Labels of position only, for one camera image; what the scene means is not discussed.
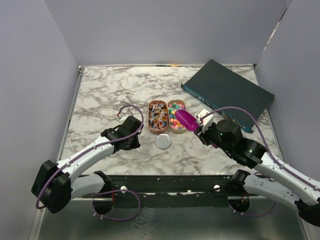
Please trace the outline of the beige star candy tray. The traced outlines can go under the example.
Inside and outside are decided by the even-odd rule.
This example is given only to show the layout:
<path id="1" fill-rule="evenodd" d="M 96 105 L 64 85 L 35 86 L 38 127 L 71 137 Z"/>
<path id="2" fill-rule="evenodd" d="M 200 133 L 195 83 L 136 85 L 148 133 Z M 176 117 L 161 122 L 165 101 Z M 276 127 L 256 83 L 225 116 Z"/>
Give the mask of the beige star candy tray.
<path id="1" fill-rule="evenodd" d="M 187 130 L 183 127 L 183 125 L 178 121 L 176 118 L 176 111 L 177 110 L 185 110 L 186 104 L 183 100 L 176 99 L 171 100 L 167 103 L 168 106 L 168 121 L 169 121 L 169 128 L 174 133 L 184 133 Z"/>

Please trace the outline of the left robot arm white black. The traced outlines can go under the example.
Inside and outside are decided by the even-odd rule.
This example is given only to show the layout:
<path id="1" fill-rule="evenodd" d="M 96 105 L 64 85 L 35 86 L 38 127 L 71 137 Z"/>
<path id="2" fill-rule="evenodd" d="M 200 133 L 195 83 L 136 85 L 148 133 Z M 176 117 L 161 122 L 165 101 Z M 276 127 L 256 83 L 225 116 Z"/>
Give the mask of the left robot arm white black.
<path id="1" fill-rule="evenodd" d="M 39 168 L 31 193 L 35 207 L 48 209 L 52 214 L 61 211 L 73 198 L 97 194 L 103 198 L 111 190 L 108 182 L 97 173 L 80 179 L 90 167 L 102 159 L 123 150 L 140 147 L 138 135 L 143 122 L 130 115 L 116 127 L 105 129 L 98 138 L 78 153 L 56 163 L 45 161 Z"/>

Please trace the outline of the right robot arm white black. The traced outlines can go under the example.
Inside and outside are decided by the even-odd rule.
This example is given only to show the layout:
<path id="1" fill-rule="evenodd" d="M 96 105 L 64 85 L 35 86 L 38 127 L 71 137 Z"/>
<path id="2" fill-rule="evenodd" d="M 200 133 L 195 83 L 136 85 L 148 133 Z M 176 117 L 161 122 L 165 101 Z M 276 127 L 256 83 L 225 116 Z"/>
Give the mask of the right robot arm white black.
<path id="1" fill-rule="evenodd" d="M 206 145 L 223 150 L 238 164 L 274 179 L 262 183 L 256 177 L 237 178 L 229 189 L 240 196 L 244 192 L 280 200 L 297 209 L 307 223 L 320 225 L 320 183 L 275 157 L 266 146 L 243 137 L 241 128 L 230 119 L 215 123 L 212 119 L 195 121 L 194 134 Z"/>

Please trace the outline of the purple plastic scoop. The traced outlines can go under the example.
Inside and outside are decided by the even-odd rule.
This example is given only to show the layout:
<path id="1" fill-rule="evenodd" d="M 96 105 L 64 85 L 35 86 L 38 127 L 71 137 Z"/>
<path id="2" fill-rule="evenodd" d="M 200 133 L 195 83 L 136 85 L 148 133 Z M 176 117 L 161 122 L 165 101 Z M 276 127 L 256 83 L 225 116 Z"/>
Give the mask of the purple plastic scoop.
<path id="1" fill-rule="evenodd" d="M 197 119 L 186 110 L 178 109 L 174 115 L 176 119 L 183 125 L 183 127 L 190 132 L 196 131 L 199 127 Z"/>

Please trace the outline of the clear round jar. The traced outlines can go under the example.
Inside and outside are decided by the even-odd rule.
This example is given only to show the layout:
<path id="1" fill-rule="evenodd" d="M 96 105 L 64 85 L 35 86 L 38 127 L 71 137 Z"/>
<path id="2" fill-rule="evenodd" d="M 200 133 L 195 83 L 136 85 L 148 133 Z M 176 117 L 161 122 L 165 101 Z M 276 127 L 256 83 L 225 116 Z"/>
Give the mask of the clear round jar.
<path id="1" fill-rule="evenodd" d="M 147 155 L 152 150 L 152 145 L 150 143 L 141 143 L 140 147 L 136 149 L 139 154 Z"/>

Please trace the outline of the orange lollipop tray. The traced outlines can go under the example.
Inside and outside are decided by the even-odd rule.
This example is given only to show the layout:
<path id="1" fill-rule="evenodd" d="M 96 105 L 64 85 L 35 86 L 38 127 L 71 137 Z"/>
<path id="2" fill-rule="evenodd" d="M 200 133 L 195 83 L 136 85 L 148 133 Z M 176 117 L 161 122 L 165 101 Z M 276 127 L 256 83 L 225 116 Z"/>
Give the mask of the orange lollipop tray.
<path id="1" fill-rule="evenodd" d="M 169 125 L 168 105 L 163 100 L 153 100 L 148 105 L 148 129 L 152 134 L 163 134 Z"/>

